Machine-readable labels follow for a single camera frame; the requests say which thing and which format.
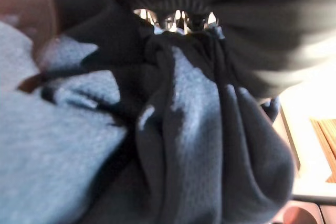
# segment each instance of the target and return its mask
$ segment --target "gray fabric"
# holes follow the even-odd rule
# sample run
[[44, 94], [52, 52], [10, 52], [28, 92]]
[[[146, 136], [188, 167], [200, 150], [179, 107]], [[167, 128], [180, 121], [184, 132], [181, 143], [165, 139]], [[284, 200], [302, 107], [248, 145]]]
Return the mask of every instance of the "gray fabric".
[[0, 5], [17, 17], [0, 27], [1, 223], [260, 224], [286, 203], [290, 151], [219, 28], [155, 35], [114, 0], [25, 1]]
[[[0, 41], [5, 52], [29, 41], [8, 25], [1, 28], [7, 35]], [[211, 34], [198, 40], [214, 40]], [[6, 38], [13, 40], [5, 43]], [[94, 48], [65, 38], [62, 43], [51, 42], [53, 50], [40, 56], [45, 60], [39, 62], [49, 63], [42, 69], [51, 79], [32, 94], [16, 90], [17, 83], [6, 90], [1, 86], [6, 120], [0, 124], [0, 221], [131, 224], [270, 219], [291, 192], [290, 153], [252, 96], [225, 82], [225, 70], [211, 69], [202, 61], [207, 57], [224, 66], [221, 49], [195, 56], [198, 40], [153, 35], [146, 43], [146, 63], [132, 70], [111, 66], [57, 77], [55, 69], [69, 69], [66, 62], [76, 73], [76, 66], [82, 66], [75, 62], [82, 62], [81, 55]], [[29, 60], [29, 54], [28, 48], [20, 56]], [[9, 73], [18, 61], [3, 56], [1, 66]], [[35, 74], [31, 62], [21, 64]], [[134, 68], [142, 69], [137, 72], [137, 79], [143, 80], [138, 90], [153, 83], [148, 65], [156, 66], [160, 82], [142, 101], [132, 97], [125, 83], [133, 81]], [[215, 77], [212, 71], [224, 76]], [[123, 111], [136, 103], [129, 113]], [[122, 158], [117, 152], [128, 141], [127, 131], [135, 132], [131, 139], [138, 154], [128, 154], [129, 161], [119, 166]], [[106, 162], [109, 168], [102, 173]], [[95, 186], [102, 177], [106, 183]]]

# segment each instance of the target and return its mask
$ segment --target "bright light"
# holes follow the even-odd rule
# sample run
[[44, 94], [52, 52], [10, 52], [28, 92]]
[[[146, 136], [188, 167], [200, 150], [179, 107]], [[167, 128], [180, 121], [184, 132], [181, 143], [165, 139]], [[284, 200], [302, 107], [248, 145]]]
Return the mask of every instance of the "bright light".
[[180, 19], [181, 18], [181, 12], [180, 10], [177, 10], [176, 13], [175, 13], [175, 18], [176, 20]]

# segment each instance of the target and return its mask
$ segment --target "wooden surface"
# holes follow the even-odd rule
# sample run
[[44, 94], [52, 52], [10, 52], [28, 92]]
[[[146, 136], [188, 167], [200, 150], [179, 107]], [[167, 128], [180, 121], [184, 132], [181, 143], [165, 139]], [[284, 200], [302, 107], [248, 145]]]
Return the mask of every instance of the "wooden surface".
[[322, 146], [323, 152], [327, 158], [327, 161], [331, 168], [332, 175], [328, 178], [327, 182], [329, 183], [336, 183], [336, 148], [332, 148], [332, 145], [330, 143], [334, 144], [334, 139], [332, 139], [332, 136], [336, 136], [335, 134], [332, 135], [333, 131], [336, 130], [336, 125], [333, 128], [333, 123], [331, 123], [331, 120], [310, 120], [315, 132], [318, 136], [318, 139], [320, 141], [320, 144]]

